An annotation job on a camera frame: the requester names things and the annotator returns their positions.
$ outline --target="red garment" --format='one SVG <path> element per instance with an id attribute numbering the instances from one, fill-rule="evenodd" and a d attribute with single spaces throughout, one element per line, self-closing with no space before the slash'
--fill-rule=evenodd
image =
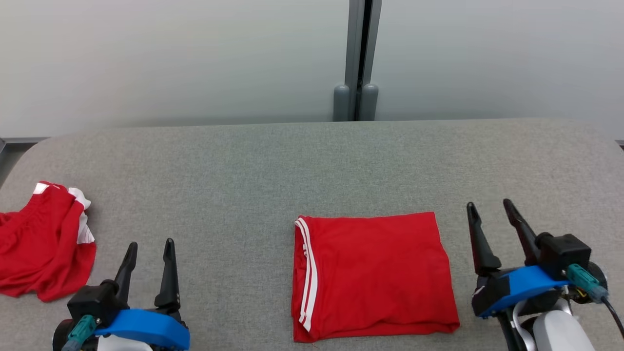
<path id="1" fill-rule="evenodd" d="M 295 225 L 296 342 L 459 328 L 433 212 L 299 217 Z"/>
<path id="2" fill-rule="evenodd" d="M 90 204 L 79 189 L 40 182 L 21 211 L 0 214 L 0 294 L 49 302 L 78 291 L 95 260 Z"/>

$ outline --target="teal connector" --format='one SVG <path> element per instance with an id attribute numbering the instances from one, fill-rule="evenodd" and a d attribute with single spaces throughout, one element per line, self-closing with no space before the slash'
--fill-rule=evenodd
<path id="1" fill-rule="evenodd" d="M 574 285 L 585 290 L 592 301 L 597 304 L 602 304 L 602 298 L 609 296 L 609 291 L 600 285 L 598 279 L 578 264 L 571 264 L 566 275 Z"/>
<path id="2" fill-rule="evenodd" d="M 78 321 L 61 351 L 80 351 L 82 344 L 95 332 L 97 323 L 92 315 L 84 315 Z"/>

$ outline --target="black cable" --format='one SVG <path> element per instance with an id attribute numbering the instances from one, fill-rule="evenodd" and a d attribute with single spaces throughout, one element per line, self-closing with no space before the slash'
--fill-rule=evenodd
<path id="1" fill-rule="evenodd" d="M 613 319 L 615 319 L 615 323 L 618 325 L 618 328 L 620 329 L 620 333 L 622 334 L 622 337 L 624 338 L 624 326 L 622 326 L 622 321 L 620 320 L 618 316 L 618 312 L 615 311 L 615 309 L 611 305 L 611 302 L 609 302 L 606 296 L 603 296 L 601 300 L 605 304 L 605 306 L 607 306 L 607 308 L 609 309 L 609 312 L 611 312 L 611 315 L 613 316 Z"/>

